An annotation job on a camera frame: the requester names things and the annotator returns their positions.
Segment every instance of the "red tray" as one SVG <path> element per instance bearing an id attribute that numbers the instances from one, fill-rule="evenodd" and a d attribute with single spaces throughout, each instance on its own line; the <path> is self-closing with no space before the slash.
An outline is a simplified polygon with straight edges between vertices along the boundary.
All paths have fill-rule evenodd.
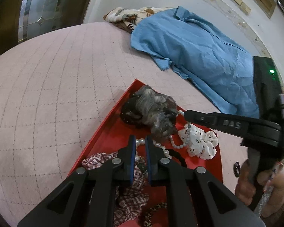
<path id="1" fill-rule="evenodd" d="M 97 131 L 92 136 L 91 140 L 88 142 L 82 153 L 80 154 L 79 158 L 73 165 L 72 169 L 70 170 L 70 175 L 76 168 L 81 166 L 81 162 L 83 159 L 89 157 L 92 154 L 104 152 L 104 153 L 112 153 L 120 148 L 127 145 L 128 137 L 130 134 L 134 134 L 137 139 L 145 138 L 146 135 L 150 134 L 150 130 L 148 128 L 136 129 L 135 126 L 127 125 L 120 119 L 120 110 L 122 105 L 126 102 L 129 97 L 130 93 L 136 92 L 140 89 L 144 83 L 136 79 L 132 85 L 127 89 L 127 91 L 123 94 L 123 96 L 119 99 L 116 103 L 114 108 L 110 111 L 107 115 L 105 120 L 101 123 Z M 176 119 L 176 128 L 178 130 L 183 129 L 183 126 L 186 124 L 184 117 L 179 115 Z M 195 126 L 203 129 L 205 132 L 210 131 L 211 129 L 204 127 L 204 126 Z M 178 136 L 174 136 L 174 142 L 176 145 L 182 144 L 181 139 Z M 170 142 L 166 142 L 163 144 L 166 148 L 172 148 Z M 198 166 L 203 166 L 207 170 L 209 170 L 218 180 L 223 182 L 222 177 L 222 164 L 221 164 L 221 154 L 219 145 L 216 147 L 217 154 L 213 159 L 210 160 L 203 160 L 199 159 L 196 156 L 190 157 L 186 151 L 186 149 L 178 149 L 177 152 L 181 154 L 181 156 L 185 159 L 188 168 L 194 169 Z M 138 154 L 145 156 L 144 146 L 138 147 Z M 148 193 L 150 196 L 150 200 L 147 206 L 144 208 L 150 208 L 154 205 L 166 202 L 166 193 L 165 187 L 144 187 L 144 192 Z M 122 227 L 135 227 L 141 226 L 138 223 L 138 219 L 127 221 L 126 223 L 121 225 Z M 162 209 L 158 211 L 152 217 L 152 226 L 153 227 L 165 227 L 168 226 L 167 221 L 167 210 Z"/>

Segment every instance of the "white pearl bead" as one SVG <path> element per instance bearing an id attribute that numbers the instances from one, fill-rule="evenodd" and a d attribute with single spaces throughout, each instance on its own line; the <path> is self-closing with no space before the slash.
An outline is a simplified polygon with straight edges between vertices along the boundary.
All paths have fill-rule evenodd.
<path id="1" fill-rule="evenodd" d="M 145 144 L 145 139 L 144 138 L 141 138 L 140 139 L 140 145 L 144 145 Z"/>

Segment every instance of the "black device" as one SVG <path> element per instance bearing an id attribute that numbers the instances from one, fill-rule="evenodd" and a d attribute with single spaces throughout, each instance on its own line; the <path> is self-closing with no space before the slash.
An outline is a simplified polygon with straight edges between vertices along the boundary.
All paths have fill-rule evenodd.
<path id="1" fill-rule="evenodd" d="M 265 226 L 253 212 L 263 194 L 255 178 L 284 158 L 284 98 L 270 58 L 254 57 L 254 87 L 260 119 L 192 110 L 184 115 L 189 122 L 243 138 L 241 145 L 249 149 L 251 180 L 257 188 L 249 208 L 205 168 L 182 167 L 165 158 L 162 149 L 146 137 L 149 184 L 166 187 L 169 226 Z M 117 158 L 97 169 L 76 169 L 18 227 L 112 227 L 116 186 L 132 183 L 135 150 L 136 138 L 131 135 Z"/>

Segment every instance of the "white wall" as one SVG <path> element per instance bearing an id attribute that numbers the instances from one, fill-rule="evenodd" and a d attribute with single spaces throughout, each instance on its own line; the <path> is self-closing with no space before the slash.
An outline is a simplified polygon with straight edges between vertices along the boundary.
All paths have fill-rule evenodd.
<path id="1" fill-rule="evenodd" d="M 262 40 L 284 82 L 284 15 L 277 7 L 271 19 L 256 5 L 253 0 L 243 0 L 250 8 L 251 14 L 246 16 L 231 1 L 223 0 L 236 11 Z M 181 5 L 199 16 L 209 20 L 227 36 L 245 47 L 252 55 L 259 51 L 240 30 L 238 25 L 230 21 L 223 13 L 204 0 L 91 0 L 84 23 L 103 21 L 102 17 L 115 7 L 140 8 L 143 6 L 176 7 Z"/>

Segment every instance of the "silver screw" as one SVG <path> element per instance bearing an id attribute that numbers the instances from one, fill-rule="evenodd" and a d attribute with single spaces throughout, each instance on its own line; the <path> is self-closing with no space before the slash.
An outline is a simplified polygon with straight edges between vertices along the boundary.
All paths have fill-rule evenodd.
<path id="1" fill-rule="evenodd" d="M 169 163 L 169 158 L 162 158 L 160 159 L 162 164 L 168 164 Z"/>
<path id="2" fill-rule="evenodd" d="M 85 172 L 85 168 L 83 168 L 83 167 L 79 167 L 79 168 L 76 169 L 76 173 L 78 173 L 78 174 L 83 174 L 84 172 Z"/>
<path id="3" fill-rule="evenodd" d="M 111 162 L 115 165 L 120 164 L 121 163 L 121 159 L 120 158 L 114 158 L 111 160 Z"/>
<path id="4" fill-rule="evenodd" d="M 206 172 L 206 169 L 203 166 L 199 166 L 199 167 L 197 167 L 197 172 L 200 173 L 200 174 L 203 174 L 203 173 Z"/>

